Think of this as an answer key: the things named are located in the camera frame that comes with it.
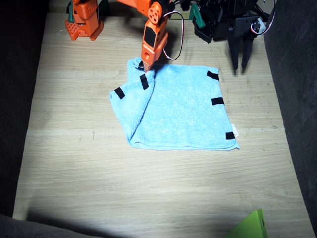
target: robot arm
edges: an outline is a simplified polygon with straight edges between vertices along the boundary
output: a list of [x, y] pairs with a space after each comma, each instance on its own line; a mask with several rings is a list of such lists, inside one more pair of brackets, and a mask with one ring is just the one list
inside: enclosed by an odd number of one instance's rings
[[144, 71], [149, 71], [157, 61], [167, 43], [166, 32], [170, 0], [117, 0], [125, 5], [134, 7], [148, 18], [145, 23], [141, 58]]
[[[167, 43], [166, 32], [168, 13], [171, 0], [117, 0], [125, 5], [136, 8], [148, 18], [144, 27], [141, 58], [144, 71], [149, 71], [157, 61]], [[79, 36], [96, 39], [103, 29], [99, 19], [97, 0], [72, 0], [69, 5], [69, 17], [65, 22], [66, 29], [72, 40]]]

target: green part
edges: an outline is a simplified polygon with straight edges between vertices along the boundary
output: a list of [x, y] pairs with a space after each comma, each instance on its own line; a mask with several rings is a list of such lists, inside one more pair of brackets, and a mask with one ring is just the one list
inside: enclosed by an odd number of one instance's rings
[[263, 210], [252, 212], [224, 238], [268, 238]]
[[102, 0], [99, 5], [99, 16], [109, 15], [110, 14], [110, 6], [108, 0]]
[[193, 20], [194, 17], [198, 28], [202, 28], [205, 26], [205, 23], [202, 19], [202, 16], [200, 15], [200, 11], [197, 4], [193, 4], [190, 8], [189, 19]]
[[70, 2], [70, 6], [69, 6], [68, 22], [75, 23], [75, 19], [73, 16], [73, 1]]

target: light blue towel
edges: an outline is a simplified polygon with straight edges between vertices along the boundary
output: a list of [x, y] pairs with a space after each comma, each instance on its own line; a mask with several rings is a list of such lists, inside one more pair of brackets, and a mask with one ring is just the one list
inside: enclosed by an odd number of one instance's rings
[[232, 150], [234, 138], [221, 95], [218, 69], [128, 62], [128, 82], [110, 101], [128, 142], [156, 150]]

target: wooden surface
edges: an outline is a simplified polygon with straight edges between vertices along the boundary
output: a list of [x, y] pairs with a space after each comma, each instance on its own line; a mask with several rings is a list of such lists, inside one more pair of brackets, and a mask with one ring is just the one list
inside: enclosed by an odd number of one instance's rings
[[[182, 54], [169, 61], [220, 69], [240, 150], [141, 150], [128, 145], [109, 93], [127, 81], [127, 61], [140, 55], [144, 20], [110, 17], [95, 42], [73, 42], [65, 19], [47, 16], [15, 218], [39, 214], [134, 238], [216, 238], [263, 208], [271, 238], [314, 237], [263, 37], [254, 40], [246, 73], [239, 65], [234, 76], [227, 42], [207, 44], [186, 21]], [[169, 21], [172, 56], [180, 28]]]

